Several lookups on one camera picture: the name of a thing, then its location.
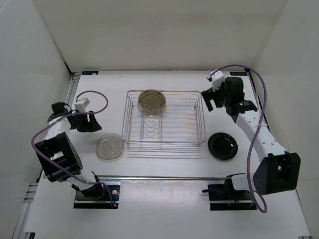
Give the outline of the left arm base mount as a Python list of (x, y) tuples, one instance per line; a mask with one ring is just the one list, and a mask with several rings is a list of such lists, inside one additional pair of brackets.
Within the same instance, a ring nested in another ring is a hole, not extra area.
[(77, 191), (74, 197), (74, 209), (110, 209), (116, 210), (119, 208), (119, 197), (121, 183), (120, 181), (107, 181), (107, 186), (110, 189), (111, 197), (107, 189), (95, 189), (92, 193), (87, 193), (86, 196)]

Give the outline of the black round plate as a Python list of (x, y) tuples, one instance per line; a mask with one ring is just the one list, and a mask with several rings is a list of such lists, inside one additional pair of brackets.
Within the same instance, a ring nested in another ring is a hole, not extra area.
[(209, 138), (208, 149), (211, 155), (218, 160), (227, 161), (236, 156), (238, 144), (231, 135), (217, 132)]

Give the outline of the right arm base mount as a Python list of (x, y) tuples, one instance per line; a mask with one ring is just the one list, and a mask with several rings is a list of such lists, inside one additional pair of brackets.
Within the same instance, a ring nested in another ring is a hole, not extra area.
[(230, 195), (224, 184), (209, 184), (202, 193), (209, 197), (210, 211), (257, 210), (249, 191), (235, 191), (233, 195)]

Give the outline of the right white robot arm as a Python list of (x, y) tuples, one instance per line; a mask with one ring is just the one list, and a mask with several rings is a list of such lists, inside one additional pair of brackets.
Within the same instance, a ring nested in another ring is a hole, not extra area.
[(260, 162), (254, 173), (232, 175), (231, 182), (224, 186), (225, 196), (235, 199), (243, 190), (268, 195), (296, 189), (301, 159), (297, 153), (289, 153), (261, 124), (257, 107), (244, 98), (243, 80), (225, 77), (220, 71), (208, 79), (212, 87), (201, 93), (208, 110), (213, 109), (211, 101), (218, 108), (224, 107), (253, 144)]

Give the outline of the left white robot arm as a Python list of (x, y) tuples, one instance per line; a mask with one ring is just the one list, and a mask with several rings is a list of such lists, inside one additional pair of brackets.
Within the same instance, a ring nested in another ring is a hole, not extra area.
[(102, 129), (92, 111), (79, 114), (77, 109), (68, 110), (67, 104), (57, 102), (51, 105), (53, 114), (47, 122), (50, 129), (46, 137), (35, 144), (37, 157), (50, 182), (68, 182), (84, 197), (100, 200), (106, 189), (98, 182), (90, 182), (82, 173), (83, 164), (75, 147), (68, 137), (70, 130), (78, 132), (96, 132)]

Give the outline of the clear plate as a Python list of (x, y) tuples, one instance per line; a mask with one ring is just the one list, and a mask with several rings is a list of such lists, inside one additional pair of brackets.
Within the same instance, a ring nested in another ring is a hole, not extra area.
[(138, 109), (148, 117), (157, 117), (166, 109), (166, 102), (160, 98), (150, 97), (138, 101)]
[(119, 134), (108, 133), (98, 138), (96, 142), (96, 155), (103, 160), (114, 160), (122, 155), (124, 141)]

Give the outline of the beige round plate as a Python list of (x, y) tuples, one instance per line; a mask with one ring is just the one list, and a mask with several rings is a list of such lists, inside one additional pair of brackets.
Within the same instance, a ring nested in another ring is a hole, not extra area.
[(166, 98), (164, 94), (158, 90), (148, 89), (140, 93), (138, 104), (142, 109), (163, 109), (166, 107)]

